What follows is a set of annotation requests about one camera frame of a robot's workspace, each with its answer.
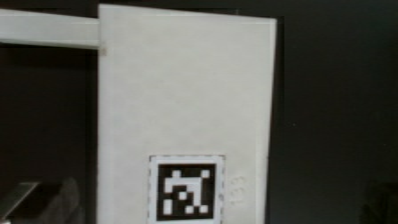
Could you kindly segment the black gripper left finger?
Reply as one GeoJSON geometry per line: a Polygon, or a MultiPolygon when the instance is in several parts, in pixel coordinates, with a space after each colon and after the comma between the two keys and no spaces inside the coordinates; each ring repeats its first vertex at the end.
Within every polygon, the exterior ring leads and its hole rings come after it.
{"type": "Polygon", "coordinates": [[[21,182],[0,200],[0,224],[83,224],[78,184],[21,182]]]}

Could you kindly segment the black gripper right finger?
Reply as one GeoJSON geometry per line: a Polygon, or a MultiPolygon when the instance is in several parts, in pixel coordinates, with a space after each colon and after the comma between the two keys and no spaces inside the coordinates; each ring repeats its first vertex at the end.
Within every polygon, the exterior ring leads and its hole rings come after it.
{"type": "Polygon", "coordinates": [[[398,224],[398,183],[373,182],[368,186],[359,224],[398,224]]]}

